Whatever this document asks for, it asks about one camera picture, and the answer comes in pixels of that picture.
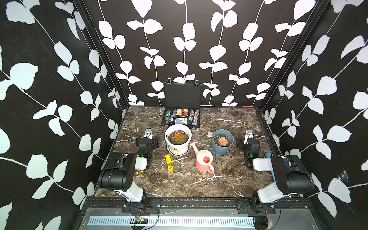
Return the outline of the pink watering can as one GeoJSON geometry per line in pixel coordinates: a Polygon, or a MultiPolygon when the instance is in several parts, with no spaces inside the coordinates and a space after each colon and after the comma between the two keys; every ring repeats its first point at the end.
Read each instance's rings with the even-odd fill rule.
{"type": "Polygon", "coordinates": [[[208,150],[199,150],[196,147],[196,142],[192,142],[189,144],[193,150],[195,151],[196,154],[196,163],[195,166],[197,168],[198,171],[200,172],[208,172],[209,174],[213,174],[214,173],[214,167],[212,165],[213,162],[213,155],[210,151],[208,150]]]}

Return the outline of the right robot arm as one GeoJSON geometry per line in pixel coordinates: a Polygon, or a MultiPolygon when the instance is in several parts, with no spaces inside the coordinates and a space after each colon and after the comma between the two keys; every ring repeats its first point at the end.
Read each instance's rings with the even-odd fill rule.
{"type": "Polygon", "coordinates": [[[314,187],[311,175],[299,157],[295,155],[259,158],[260,142],[254,138],[236,141],[236,146],[244,152],[245,165],[250,170],[271,172],[274,182],[257,190],[261,203],[274,203],[290,195],[303,195],[314,187]]]}

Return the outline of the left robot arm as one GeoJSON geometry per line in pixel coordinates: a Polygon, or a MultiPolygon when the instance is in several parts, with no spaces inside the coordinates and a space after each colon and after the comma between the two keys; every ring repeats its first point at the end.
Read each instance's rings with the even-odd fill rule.
{"type": "Polygon", "coordinates": [[[138,139],[136,153],[110,153],[99,175],[98,186],[123,196],[128,202],[147,205],[147,193],[133,178],[136,171],[150,167],[153,150],[160,142],[149,135],[138,139]]]}

